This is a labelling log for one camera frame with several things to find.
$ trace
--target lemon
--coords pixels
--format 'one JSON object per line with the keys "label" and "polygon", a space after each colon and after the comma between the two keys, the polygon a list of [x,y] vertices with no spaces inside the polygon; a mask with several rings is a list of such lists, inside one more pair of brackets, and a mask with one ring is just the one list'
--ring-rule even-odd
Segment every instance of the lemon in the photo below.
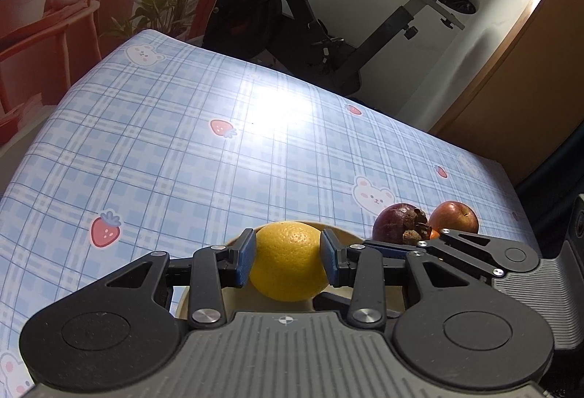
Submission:
{"label": "lemon", "polygon": [[276,301],[303,301],[328,285],[316,228],[298,221],[271,223],[256,234],[256,244],[249,279],[264,296]]}

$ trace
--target strawberry print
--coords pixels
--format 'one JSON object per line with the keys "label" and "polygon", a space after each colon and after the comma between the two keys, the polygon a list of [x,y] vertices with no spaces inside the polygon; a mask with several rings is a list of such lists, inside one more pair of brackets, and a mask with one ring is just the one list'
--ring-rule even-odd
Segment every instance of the strawberry print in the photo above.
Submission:
{"label": "strawberry print", "polygon": [[217,136],[222,136],[223,138],[233,138],[237,134],[237,130],[228,121],[211,120],[209,124],[211,125],[211,130],[213,130],[213,133],[215,133]]}
{"label": "strawberry print", "polygon": [[444,179],[448,178],[448,174],[446,174],[446,171],[444,171],[442,166],[436,166],[436,172],[440,177],[443,177]]}
{"label": "strawberry print", "polygon": [[358,109],[357,107],[354,107],[352,105],[345,105],[345,108],[347,110],[349,110],[353,115],[363,115],[363,113],[361,113],[360,109]]}
{"label": "strawberry print", "polygon": [[91,224],[91,241],[97,248],[104,248],[112,244],[120,236],[120,216],[114,215],[111,210],[104,212]]}

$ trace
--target tablecloth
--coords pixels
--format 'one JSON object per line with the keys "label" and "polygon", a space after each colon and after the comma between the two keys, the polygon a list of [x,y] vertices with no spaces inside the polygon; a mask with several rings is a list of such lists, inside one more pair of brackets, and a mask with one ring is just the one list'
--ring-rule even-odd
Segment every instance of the tablecloth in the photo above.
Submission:
{"label": "tablecloth", "polygon": [[71,88],[0,201],[5,396],[30,386],[18,354],[27,318],[147,252],[189,257],[283,219],[369,237],[390,204],[431,212],[445,200],[471,206],[480,233],[537,248],[499,164],[285,74],[143,31]]}

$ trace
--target dark purple fruit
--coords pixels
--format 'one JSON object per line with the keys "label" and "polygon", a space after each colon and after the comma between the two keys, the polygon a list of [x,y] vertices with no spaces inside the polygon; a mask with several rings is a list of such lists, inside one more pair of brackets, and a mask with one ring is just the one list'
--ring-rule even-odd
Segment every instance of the dark purple fruit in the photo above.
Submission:
{"label": "dark purple fruit", "polygon": [[386,243],[416,245],[430,238],[431,227],[422,209],[411,204],[394,204],[377,217],[373,225],[373,240]]}

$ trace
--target beige bowl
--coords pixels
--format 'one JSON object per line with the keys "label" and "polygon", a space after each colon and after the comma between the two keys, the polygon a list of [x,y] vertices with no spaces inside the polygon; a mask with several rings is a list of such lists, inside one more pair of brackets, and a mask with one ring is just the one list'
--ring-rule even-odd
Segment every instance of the beige bowl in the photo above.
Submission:
{"label": "beige bowl", "polygon": [[[298,220],[301,223],[310,225],[323,231],[324,229],[331,229],[337,235],[337,238],[343,245],[351,245],[353,243],[362,243],[361,240],[356,235],[351,232],[347,232],[338,227],[331,225],[325,225],[324,223],[319,223],[317,221],[309,220]],[[253,229],[258,233],[265,225],[256,227]],[[226,244],[231,245],[237,239],[231,239]],[[339,296],[344,296],[346,298],[351,297],[353,292],[352,287],[332,287],[327,286],[325,291],[338,294]],[[189,288],[186,287],[182,296],[180,297],[180,302],[176,308],[176,316],[181,319],[186,319],[187,309],[188,309],[188,297]],[[387,308],[396,311],[404,311],[404,299],[402,297],[402,291],[400,286],[386,286],[385,287],[385,298],[387,301]],[[256,312],[309,312],[314,311],[312,307],[312,301],[299,301],[299,302],[282,302],[270,299],[263,294],[261,294],[251,281],[241,289],[235,287],[224,287],[223,288],[223,301],[225,303],[225,309],[227,317],[231,317],[234,311],[246,310],[246,311],[256,311]]]}

